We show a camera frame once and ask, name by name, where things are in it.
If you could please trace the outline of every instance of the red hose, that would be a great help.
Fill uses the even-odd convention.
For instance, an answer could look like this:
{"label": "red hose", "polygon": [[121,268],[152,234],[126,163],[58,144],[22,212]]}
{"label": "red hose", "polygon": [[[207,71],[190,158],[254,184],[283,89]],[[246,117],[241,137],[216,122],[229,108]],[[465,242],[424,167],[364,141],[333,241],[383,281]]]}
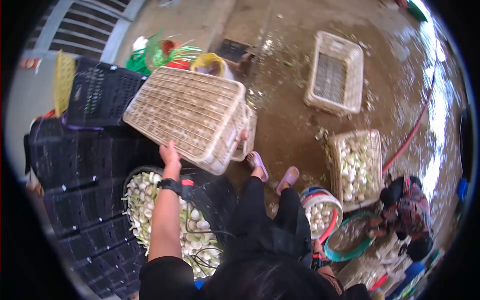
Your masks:
{"label": "red hose", "polygon": [[330,224],[327,227],[327,230],[325,230],[325,232],[318,239],[320,243],[323,243],[328,238],[335,224],[336,224],[336,208],[334,208],[332,211],[332,222],[330,222]]}
{"label": "red hose", "polygon": [[421,121],[422,121],[423,117],[425,116],[425,113],[427,112],[428,104],[430,103],[430,100],[432,98],[433,84],[435,83],[435,71],[436,71],[436,68],[433,71],[432,85],[431,85],[430,91],[428,91],[427,103],[425,103],[425,107],[423,108],[423,110],[420,114],[420,117],[417,121],[417,124],[415,125],[415,127],[413,127],[412,131],[408,135],[408,138],[405,141],[405,143],[403,144],[403,146],[397,151],[397,153],[395,153],[395,155],[392,157],[392,159],[390,159],[386,163],[386,165],[382,169],[382,174],[385,173],[388,170],[388,168],[393,164],[393,162],[397,159],[397,157],[399,157],[400,154],[402,154],[402,152],[408,147],[408,144],[410,144],[410,142],[412,141],[413,135],[418,131],[418,129],[420,127],[420,124],[421,124]]}

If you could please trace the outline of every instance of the stack of black crates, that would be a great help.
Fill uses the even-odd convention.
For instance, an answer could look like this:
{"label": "stack of black crates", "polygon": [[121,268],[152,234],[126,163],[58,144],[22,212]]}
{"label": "stack of black crates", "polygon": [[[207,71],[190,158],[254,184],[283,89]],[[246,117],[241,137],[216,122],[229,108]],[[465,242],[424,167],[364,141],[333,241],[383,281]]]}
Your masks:
{"label": "stack of black crates", "polygon": [[27,163],[44,188],[60,255],[99,297],[127,299],[146,257],[122,215],[122,187],[134,168],[163,165],[158,146],[121,120],[146,76],[83,57],[76,70],[63,118],[33,123]]}

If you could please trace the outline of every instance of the wall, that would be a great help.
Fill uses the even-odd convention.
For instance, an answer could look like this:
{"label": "wall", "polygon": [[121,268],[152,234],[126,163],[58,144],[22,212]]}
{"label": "wall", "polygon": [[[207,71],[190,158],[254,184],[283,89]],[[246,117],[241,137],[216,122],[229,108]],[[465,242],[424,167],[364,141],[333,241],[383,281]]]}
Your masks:
{"label": "wall", "polygon": [[24,135],[30,132],[35,117],[53,109],[55,56],[46,55],[35,74],[33,69],[18,69],[10,91],[5,122],[7,156],[17,178],[24,177]]}

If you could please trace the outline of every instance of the yellow container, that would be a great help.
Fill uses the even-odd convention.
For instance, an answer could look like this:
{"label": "yellow container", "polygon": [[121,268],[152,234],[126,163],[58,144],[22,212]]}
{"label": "yellow container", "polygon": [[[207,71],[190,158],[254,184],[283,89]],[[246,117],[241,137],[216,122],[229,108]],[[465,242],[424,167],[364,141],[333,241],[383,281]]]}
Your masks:
{"label": "yellow container", "polygon": [[60,118],[68,108],[74,76],[75,59],[72,55],[63,54],[62,50],[59,50],[53,78],[53,107],[57,118]]}
{"label": "yellow container", "polygon": [[196,68],[206,68],[214,61],[218,61],[218,63],[220,63],[220,74],[218,75],[218,77],[223,78],[223,76],[225,75],[225,66],[223,60],[218,55],[212,52],[200,55],[190,66],[190,71],[195,71]]}

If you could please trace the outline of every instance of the patterned shirt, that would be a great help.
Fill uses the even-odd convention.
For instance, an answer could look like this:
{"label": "patterned shirt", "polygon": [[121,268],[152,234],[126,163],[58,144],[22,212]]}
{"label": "patterned shirt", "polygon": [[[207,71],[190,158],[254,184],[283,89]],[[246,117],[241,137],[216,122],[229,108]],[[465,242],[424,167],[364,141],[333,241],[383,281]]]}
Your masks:
{"label": "patterned shirt", "polygon": [[384,219],[397,232],[414,235],[431,231],[430,205],[421,187],[404,177],[403,195],[395,205],[383,211]]}

